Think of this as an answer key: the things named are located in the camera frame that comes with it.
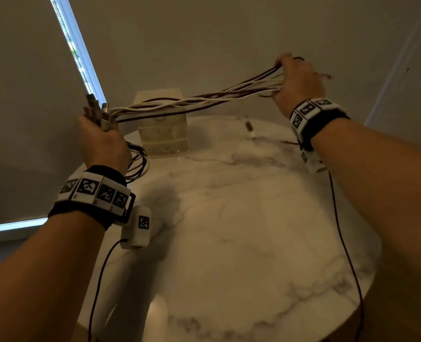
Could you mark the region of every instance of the table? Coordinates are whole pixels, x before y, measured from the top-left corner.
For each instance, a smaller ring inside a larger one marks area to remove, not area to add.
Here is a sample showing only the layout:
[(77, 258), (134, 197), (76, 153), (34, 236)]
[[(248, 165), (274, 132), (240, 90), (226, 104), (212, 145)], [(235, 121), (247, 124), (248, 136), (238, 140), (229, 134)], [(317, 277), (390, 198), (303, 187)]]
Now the table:
[[(93, 332), (104, 341), (140, 341), (158, 295), (167, 306), (158, 342), (325, 338), (359, 304), (327, 172), (307, 172), (299, 148), (282, 143), (295, 140), (286, 127), (251, 120), (253, 140), (237, 117), (188, 123), (190, 152), (152, 160), (145, 177), (131, 184), (136, 203), (150, 207), (157, 236), (145, 249), (115, 249)], [(140, 143), (137, 132), (126, 138)], [(365, 294), (380, 242), (336, 190), (343, 237)], [(119, 238), (117, 226), (105, 235), (79, 317), (84, 327), (102, 262)]]

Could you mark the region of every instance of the forearm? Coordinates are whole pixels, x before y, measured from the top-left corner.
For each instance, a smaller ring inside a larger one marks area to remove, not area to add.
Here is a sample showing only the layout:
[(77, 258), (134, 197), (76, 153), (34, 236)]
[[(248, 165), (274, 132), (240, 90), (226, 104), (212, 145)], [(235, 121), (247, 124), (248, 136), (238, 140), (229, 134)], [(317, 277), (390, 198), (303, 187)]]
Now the forearm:
[(383, 240), (421, 269), (421, 149), (346, 119), (312, 145)]
[(67, 341), (87, 290), (103, 227), (55, 215), (0, 264), (0, 341)]

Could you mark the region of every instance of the person's left arm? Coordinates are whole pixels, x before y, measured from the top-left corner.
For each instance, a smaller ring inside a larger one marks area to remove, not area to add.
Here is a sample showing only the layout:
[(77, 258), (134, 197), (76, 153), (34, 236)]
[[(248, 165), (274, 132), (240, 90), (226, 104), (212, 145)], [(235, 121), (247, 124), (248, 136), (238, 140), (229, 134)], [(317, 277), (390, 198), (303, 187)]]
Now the person's left arm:
[[(84, 116), (78, 124), (87, 167), (125, 175), (131, 156), (120, 132)], [(71, 339), (104, 233), (86, 213), (57, 214), (0, 264), (0, 342)]]

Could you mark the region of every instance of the wooden floor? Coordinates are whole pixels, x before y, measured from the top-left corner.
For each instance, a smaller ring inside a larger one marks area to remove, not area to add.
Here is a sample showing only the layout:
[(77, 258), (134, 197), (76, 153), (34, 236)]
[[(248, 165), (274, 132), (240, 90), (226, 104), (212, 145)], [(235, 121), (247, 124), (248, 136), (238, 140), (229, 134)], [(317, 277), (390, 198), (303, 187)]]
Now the wooden floor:
[[(366, 313), (361, 342), (421, 342), (421, 276), (400, 257), (384, 247), (379, 270), (364, 299)], [(359, 323), (359, 312), (328, 338), (351, 342)], [(87, 341), (87, 331), (76, 327), (72, 342)]]

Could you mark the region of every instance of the person's right arm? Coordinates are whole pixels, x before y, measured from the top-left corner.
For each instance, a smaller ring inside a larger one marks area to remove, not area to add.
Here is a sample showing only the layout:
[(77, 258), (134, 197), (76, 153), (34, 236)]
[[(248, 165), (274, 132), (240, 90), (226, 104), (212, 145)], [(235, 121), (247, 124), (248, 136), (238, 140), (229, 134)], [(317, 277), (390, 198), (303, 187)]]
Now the person's right arm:
[[(310, 63), (291, 54), (279, 62), (285, 82), (274, 101), (286, 117), (302, 101), (325, 97)], [(312, 145), (382, 240), (421, 272), (421, 149), (348, 119), (327, 124)]]

